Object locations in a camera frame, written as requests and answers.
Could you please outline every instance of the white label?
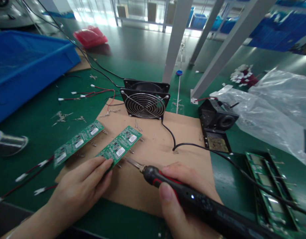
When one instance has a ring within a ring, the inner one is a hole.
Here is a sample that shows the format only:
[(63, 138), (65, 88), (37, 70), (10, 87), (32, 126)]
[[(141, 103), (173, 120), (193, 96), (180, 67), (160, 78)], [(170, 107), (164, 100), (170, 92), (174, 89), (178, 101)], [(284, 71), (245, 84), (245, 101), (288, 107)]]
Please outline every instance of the white label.
[(131, 138), (129, 138), (129, 141), (133, 143), (136, 139), (137, 137), (135, 135), (132, 135)]
[(98, 132), (99, 131), (99, 129), (98, 128), (94, 128), (94, 130), (92, 130), (91, 132), (90, 132), (90, 134), (91, 135), (94, 135), (96, 132)]
[(80, 139), (78, 143), (76, 143), (75, 147), (79, 148), (84, 143), (83, 139)]
[(61, 160), (63, 160), (67, 156), (66, 152), (64, 152), (59, 158), (56, 159), (56, 163), (59, 163)]
[(117, 154), (117, 156), (120, 157), (124, 152), (125, 152), (125, 149), (122, 147), (122, 148), (120, 148), (120, 149), (116, 152), (116, 154)]

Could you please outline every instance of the cardboard sheet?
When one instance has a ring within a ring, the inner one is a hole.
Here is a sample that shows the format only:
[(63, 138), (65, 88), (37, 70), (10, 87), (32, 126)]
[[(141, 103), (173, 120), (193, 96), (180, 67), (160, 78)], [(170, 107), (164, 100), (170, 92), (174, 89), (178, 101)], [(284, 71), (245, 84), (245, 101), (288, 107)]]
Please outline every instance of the cardboard sheet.
[[(123, 102), (114, 100), (112, 104), (121, 103)], [(104, 118), (97, 118), (108, 131), (108, 135), (100, 133), (93, 138), (92, 141), (97, 144), (97, 147), (87, 144), (82, 148), (79, 153), (84, 154), (84, 158), (71, 157), (56, 178), (56, 182), (59, 182), (68, 171), (95, 157), (128, 125), (135, 128), (136, 120), (138, 126), (143, 130), (141, 133), (143, 134), (144, 142), (138, 141), (132, 148), (135, 153), (131, 154), (128, 152), (126, 154), (127, 157), (131, 157), (146, 165), (157, 166), (158, 168), (180, 161), (196, 169), (205, 180), (214, 185), (213, 169), (208, 151), (184, 145), (178, 147), (178, 154), (173, 154), (172, 136), (162, 126), (160, 120), (130, 117), (124, 105), (112, 106), (110, 109), (121, 109), (121, 111), (110, 113), (109, 116)], [(107, 106), (102, 109), (99, 115), (106, 114), (106, 111)], [(175, 135), (177, 144), (189, 142), (204, 146), (204, 141), (199, 141), (200, 135), (202, 135), (199, 119), (165, 112), (164, 124)], [(112, 183), (103, 197), (113, 202), (162, 217), (158, 189), (149, 185), (138, 169), (126, 161), (121, 160), (120, 164), (122, 168), (115, 167), (113, 169)]]
[(78, 55), (81, 59), (81, 62), (79, 62), (77, 65), (75, 65), (72, 69), (68, 70), (67, 73), (91, 68), (90, 64), (88, 63), (88, 61), (86, 60), (86, 58), (83, 56), (82, 52), (78, 48), (76, 48), (76, 52), (78, 53)]

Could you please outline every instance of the red plastic bag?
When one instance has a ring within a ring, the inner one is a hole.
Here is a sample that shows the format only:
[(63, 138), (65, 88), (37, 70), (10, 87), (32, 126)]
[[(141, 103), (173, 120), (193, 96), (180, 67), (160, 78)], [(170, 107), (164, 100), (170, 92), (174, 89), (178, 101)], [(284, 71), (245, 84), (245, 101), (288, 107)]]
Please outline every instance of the red plastic bag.
[(98, 27), (88, 26), (73, 33), (73, 36), (84, 46), (84, 48), (92, 48), (108, 42), (106, 36)]

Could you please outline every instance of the finger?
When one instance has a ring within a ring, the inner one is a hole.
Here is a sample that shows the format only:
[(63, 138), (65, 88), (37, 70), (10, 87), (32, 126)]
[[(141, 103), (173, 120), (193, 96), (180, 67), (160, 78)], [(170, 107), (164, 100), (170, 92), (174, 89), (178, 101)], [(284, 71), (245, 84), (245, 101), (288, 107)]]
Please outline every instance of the finger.
[(105, 160), (100, 166), (98, 166), (94, 171), (85, 179), (86, 185), (90, 188), (95, 188), (105, 172), (110, 168), (113, 163), (113, 159)]
[(103, 193), (107, 190), (107, 188), (111, 184), (112, 180), (112, 170), (110, 170), (107, 175), (104, 176), (103, 180), (96, 186), (94, 199), (97, 201), (103, 195)]
[(170, 228), (173, 238), (187, 238), (190, 228), (185, 213), (180, 206), (174, 190), (167, 183), (159, 186), (159, 199), (164, 219)]
[(77, 180), (85, 180), (99, 165), (105, 161), (104, 157), (96, 157), (89, 159), (81, 164), (79, 167), (72, 170), (75, 173)]
[(195, 169), (188, 168), (180, 162), (168, 165), (161, 171), (164, 175), (177, 179), (211, 198), (218, 195), (214, 185), (202, 178)]

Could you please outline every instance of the black soldering iron handle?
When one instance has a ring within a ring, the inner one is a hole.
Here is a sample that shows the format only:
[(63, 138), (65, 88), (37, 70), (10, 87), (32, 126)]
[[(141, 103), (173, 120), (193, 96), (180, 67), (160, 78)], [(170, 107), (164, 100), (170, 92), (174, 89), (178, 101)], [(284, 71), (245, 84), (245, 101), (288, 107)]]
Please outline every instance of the black soldering iron handle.
[(168, 183), (173, 188), (183, 208), (199, 217), (225, 238), (282, 239), (277, 234), (228, 209), (182, 182), (163, 175), (154, 166), (146, 166), (143, 175), (149, 184), (157, 188), (162, 182)]

